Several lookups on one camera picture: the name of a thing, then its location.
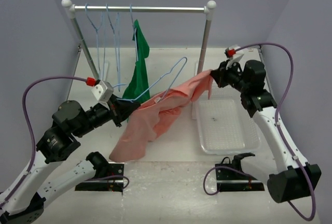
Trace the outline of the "pink t shirt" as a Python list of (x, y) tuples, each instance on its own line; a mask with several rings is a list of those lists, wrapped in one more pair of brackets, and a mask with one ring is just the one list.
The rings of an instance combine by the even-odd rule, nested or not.
[(182, 113), (182, 108), (212, 93), (211, 70), (203, 71), (167, 92), (160, 92), (144, 102), (129, 117), (128, 124), (109, 155), (111, 161), (121, 163), (145, 156), (149, 142), (166, 133)]

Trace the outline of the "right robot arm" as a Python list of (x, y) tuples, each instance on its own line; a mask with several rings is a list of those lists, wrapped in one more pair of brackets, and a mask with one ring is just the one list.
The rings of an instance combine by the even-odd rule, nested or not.
[(231, 86), (240, 92), (241, 104), (258, 126), (272, 152), (272, 161), (265, 161), (254, 154), (235, 157), (231, 166), (235, 178), (253, 176), (268, 188), (277, 203), (314, 197), (314, 189), (322, 174), (317, 164), (310, 164), (301, 153), (286, 129), (279, 114), (280, 106), (264, 88), (266, 71), (262, 62), (250, 60), (244, 69), (239, 63), (227, 67), (220, 63), (211, 71), (219, 88)]

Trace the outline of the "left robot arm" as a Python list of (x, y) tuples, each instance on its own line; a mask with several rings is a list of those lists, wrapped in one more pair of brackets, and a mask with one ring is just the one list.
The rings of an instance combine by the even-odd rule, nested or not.
[(13, 187), (1, 193), (1, 223), (33, 223), (56, 198), (84, 181), (117, 180), (120, 175), (107, 175), (109, 162), (99, 152), (91, 152), (72, 170), (48, 180), (79, 146), (83, 137), (103, 124), (113, 121), (117, 127), (136, 109), (139, 102), (124, 101), (112, 96), (107, 107), (98, 103), (88, 111), (77, 101), (62, 103), (52, 116), (52, 126), (36, 144), (32, 165), (23, 183), (11, 194)]

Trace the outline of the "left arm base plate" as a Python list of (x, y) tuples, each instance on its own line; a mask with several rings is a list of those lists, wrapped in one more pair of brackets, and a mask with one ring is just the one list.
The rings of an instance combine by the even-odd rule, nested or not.
[(124, 179), (124, 163), (109, 162), (108, 167), (92, 180), (84, 181), (75, 187), (75, 191), (121, 192), (128, 182)]

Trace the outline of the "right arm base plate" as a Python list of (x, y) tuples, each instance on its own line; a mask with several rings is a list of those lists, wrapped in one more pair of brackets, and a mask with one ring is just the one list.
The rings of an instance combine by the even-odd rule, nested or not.
[[(235, 155), (232, 159), (224, 157), (215, 166), (223, 166), (237, 171), (242, 171), (241, 160), (247, 157), (254, 157), (251, 152)], [(228, 169), (215, 169), (217, 180), (217, 192), (240, 192), (240, 191), (264, 191), (264, 185), (254, 177), (245, 176)]]

